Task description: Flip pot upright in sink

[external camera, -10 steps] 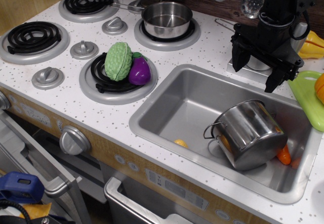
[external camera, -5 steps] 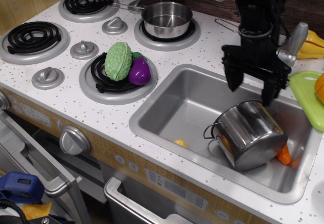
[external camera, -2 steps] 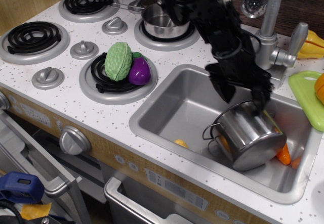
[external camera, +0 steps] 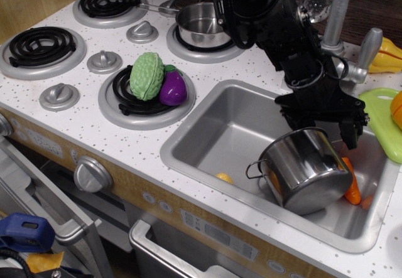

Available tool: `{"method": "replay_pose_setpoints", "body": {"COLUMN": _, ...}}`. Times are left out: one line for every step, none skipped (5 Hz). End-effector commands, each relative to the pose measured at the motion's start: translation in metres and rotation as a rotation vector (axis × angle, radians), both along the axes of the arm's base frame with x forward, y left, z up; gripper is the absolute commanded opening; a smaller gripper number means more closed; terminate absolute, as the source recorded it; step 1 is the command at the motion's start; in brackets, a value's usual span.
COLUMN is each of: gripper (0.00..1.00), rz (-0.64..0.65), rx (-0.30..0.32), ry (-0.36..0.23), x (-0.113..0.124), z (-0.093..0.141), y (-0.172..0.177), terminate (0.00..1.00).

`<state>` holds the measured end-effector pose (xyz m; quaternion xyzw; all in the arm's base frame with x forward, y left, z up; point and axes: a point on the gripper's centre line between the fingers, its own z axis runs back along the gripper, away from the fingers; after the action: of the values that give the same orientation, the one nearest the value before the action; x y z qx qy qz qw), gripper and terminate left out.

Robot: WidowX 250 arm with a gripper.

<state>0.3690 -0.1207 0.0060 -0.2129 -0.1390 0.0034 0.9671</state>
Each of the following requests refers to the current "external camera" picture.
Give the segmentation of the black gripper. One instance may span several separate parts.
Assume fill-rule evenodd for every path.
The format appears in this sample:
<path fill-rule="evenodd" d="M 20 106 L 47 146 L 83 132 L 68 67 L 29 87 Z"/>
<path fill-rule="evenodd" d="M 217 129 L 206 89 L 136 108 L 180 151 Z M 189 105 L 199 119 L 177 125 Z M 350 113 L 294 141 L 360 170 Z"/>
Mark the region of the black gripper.
<path fill-rule="evenodd" d="M 363 126 L 367 125 L 365 103 L 341 89 L 338 82 L 293 87 L 291 94 L 275 98 L 289 127 L 295 131 L 316 127 L 316 121 L 336 122 L 349 150 L 357 147 Z"/>

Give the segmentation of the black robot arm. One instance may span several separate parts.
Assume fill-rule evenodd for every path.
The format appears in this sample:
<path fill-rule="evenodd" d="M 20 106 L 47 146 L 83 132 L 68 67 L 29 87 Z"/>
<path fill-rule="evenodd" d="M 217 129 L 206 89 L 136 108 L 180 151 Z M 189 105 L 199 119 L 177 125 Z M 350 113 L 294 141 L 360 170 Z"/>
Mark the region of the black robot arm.
<path fill-rule="evenodd" d="M 214 0 L 219 24 L 240 49 L 257 45 L 277 71 L 284 72 L 292 93 L 275 99 L 293 129 L 313 127 L 317 121 L 336 122 L 349 149 L 367 124 L 363 101 L 340 87 L 349 72 L 341 58 L 337 73 L 335 54 L 322 50 L 318 31 L 295 0 Z"/>

